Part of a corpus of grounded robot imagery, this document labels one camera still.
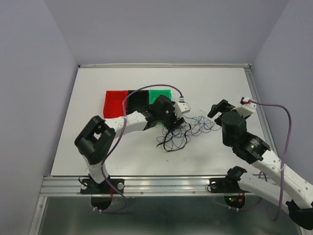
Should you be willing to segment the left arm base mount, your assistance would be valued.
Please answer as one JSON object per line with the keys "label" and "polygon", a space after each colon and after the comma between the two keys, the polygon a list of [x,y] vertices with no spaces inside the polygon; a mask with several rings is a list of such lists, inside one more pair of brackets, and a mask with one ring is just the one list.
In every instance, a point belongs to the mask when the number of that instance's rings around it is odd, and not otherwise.
{"label": "left arm base mount", "polygon": [[125,180],[122,178],[108,181],[115,187],[114,190],[106,181],[97,184],[90,176],[79,177],[80,194],[90,195],[90,204],[93,211],[99,213],[116,213],[125,208],[127,201],[121,196],[124,192]]}

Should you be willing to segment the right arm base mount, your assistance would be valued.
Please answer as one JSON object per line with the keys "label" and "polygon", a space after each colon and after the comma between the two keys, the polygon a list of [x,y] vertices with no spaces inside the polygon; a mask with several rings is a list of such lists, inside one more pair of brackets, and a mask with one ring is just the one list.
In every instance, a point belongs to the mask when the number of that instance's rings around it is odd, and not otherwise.
{"label": "right arm base mount", "polygon": [[206,190],[210,193],[227,194],[224,196],[224,201],[230,209],[247,211],[248,209],[244,209],[247,191],[239,187],[239,181],[244,173],[247,173],[245,169],[235,166],[229,169],[223,178],[210,178]]}

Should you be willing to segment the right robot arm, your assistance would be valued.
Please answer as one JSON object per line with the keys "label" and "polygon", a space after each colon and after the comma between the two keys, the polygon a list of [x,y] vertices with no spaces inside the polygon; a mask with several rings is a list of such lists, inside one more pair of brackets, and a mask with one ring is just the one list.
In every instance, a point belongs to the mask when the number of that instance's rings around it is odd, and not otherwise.
{"label": "right robot arm", "polygon": [[248,173],[241,167],[233,167],[225,177],[226,188],[230,191],[241,189],[256,194],[275,204],[298,226],[313,228],[313,186],[299,176],[286,163],[286,152],[278,157],[260,137],[247,131],[246,120],[255,113],[259,102],[243,97],[240,106],[235,107],[222,100],[214,104],[208,117],[215,115],[215,123],[222,128],[223,144],[232,152],[275,183],[271,184]]}

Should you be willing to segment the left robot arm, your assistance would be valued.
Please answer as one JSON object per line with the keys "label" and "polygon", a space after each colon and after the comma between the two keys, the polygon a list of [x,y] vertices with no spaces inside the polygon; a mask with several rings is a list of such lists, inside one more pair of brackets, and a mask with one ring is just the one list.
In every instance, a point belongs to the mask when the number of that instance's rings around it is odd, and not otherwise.
{"label": "left robot arm", "polygon": [[183,98],[174,102],[160,95],[153,104],[140,108],[131,114],[117,118],[102,119],[94,116],[86,124],[74,141],[79,153],[85,159],[89,175],[93,179],[92,187],[98,193],[105,192],[109,187],[109,174],[105,160],[113,150],[115,139],[121,140],[125,134],[145,131],[161,123],[172,132],[184,123],[184,114],[190,112],[190,106]]}

